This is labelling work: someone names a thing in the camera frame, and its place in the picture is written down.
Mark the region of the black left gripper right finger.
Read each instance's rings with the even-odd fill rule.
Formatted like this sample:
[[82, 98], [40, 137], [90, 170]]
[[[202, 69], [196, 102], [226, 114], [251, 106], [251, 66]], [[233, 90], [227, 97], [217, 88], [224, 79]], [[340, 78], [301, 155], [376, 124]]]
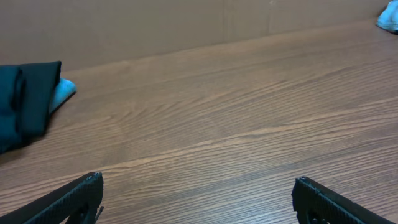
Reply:
[[394, 224], [308, 177], [296, 178], [292, 205], [300, 224]]

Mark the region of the light blue denim shorts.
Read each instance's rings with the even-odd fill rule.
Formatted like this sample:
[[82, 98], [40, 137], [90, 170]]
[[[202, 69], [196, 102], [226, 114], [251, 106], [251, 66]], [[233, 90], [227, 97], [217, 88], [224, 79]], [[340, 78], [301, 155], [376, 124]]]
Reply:
[[378, 17], [376, 25], [392, 34], [397, 34], [397, 0], [388, 3], [385, 10]]

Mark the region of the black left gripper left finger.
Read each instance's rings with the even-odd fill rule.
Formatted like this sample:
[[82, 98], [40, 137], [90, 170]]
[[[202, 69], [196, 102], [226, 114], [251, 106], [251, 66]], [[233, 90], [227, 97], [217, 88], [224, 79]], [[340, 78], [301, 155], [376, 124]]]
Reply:
[[1, 217], [1, 224], [95, 224], [104, 207], [104, 180], [89, 172]]

